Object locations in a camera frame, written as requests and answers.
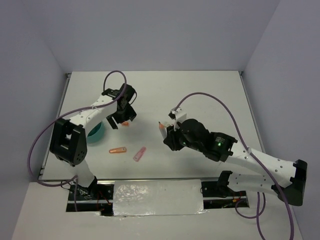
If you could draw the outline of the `orange tip highlighter body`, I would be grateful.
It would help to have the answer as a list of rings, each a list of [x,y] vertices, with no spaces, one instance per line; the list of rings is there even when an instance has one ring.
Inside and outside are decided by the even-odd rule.
[[[159,128],[159,131],[160,131],[163,139],[165,139],[165,138],[167,137],[166,127],[159,121],[159,122],[158,122],[158,128]]]

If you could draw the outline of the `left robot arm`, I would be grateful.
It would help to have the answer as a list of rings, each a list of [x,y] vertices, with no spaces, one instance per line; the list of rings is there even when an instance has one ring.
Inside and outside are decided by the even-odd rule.
[[[73,167],[78,176],[76,189],[88,200],[97,196],[99,184],[85,160],[87,137],[103,120],[107,120],[114,130],[118,124],[133,121],[137,116],[130,104],[134,96],[137,92],[128,84],[123,84],[120,89],[108,88],[89,109],[81,110],[69,119],[61,117],[54,123],[49,151]]]

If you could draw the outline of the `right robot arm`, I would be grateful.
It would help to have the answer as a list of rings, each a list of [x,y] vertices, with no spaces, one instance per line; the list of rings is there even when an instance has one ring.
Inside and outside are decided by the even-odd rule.
[[[256,175],[244,175],[223,170],[218,178],[217,190],[223,196],[233,191],[255,191],[286,199],[289,205],[303,204],[307,181],[307,162],[287,161],[253,148],[245,148],[236,138],[222,132],[210,132],[195,119],[163,128],[163,143],[172,151],[189,148],[200,152],[214,162],[244,167]]]

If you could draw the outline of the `teal round organizer container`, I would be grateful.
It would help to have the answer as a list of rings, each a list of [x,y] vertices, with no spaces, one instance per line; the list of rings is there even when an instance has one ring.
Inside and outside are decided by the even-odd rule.
[[[105,134],[105,125],[101,121],[88,133],[86,142],[88,144],[95,144],[104,137],[104,134]]]

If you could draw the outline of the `pink correction tape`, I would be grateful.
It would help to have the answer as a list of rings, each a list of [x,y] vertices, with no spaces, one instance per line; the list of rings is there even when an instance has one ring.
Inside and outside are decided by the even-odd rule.
[[[136,154],[135,154],[135,156],[133,157],[133,160],[135,161],[135,162],[138,162],[141,158],[142,158],[142,156],[144,155],[144,153],[146,152],[146,147],[145,146],[143,146]]]

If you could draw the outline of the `silver foil sheet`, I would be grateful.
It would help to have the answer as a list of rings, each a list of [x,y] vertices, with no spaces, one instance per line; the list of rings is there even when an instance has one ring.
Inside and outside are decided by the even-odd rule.
[[[117,181],[113,188],[113,215],[178,216],[205,213],[201,181]]]

